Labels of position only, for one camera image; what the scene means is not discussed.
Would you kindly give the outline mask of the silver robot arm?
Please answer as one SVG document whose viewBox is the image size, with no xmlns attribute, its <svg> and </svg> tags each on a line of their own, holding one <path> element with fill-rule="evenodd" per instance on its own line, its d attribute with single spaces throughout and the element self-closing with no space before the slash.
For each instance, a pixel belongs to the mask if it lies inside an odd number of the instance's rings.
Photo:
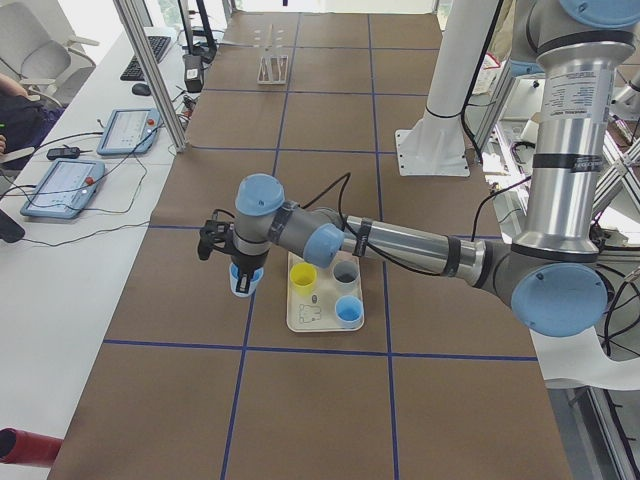
<svg viewBox="0 0 640 480">
<path fill-rule="evenodd" d="M 233 293 L 257 285 L 255 272 L 280 246 L 317 267 L 339 251 L 381 257 L 426 276 L 457 277 L 509 306 L 529 329 L 568 337 L 594 326 L 607 306 L 589 229 L 615 69 L 635 49 L 635 1 L 523 1 L 514 60 L 544 71 L 540 125 L 526 220 L 510 244 L 464 241 L 382 222 L 309 212 L 267 174 L 242 180 L 226 236 Z"/>
</svg>

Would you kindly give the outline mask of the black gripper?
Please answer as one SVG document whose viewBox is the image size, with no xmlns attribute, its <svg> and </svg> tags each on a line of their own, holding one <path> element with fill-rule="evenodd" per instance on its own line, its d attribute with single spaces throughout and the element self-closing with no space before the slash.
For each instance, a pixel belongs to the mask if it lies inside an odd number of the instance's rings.
<svg viewBox="0 0 640 480">
<path fill-rule="evenodd" d="M 232 263 L 238 268 L 237 291 L 248 292 L 251 285 L 251 276 L 256 270 L 262 268 L 266 262 L 268 252 L 259 255 L 248 255 L 237 252 L 231 256 Z"/>
</svg>

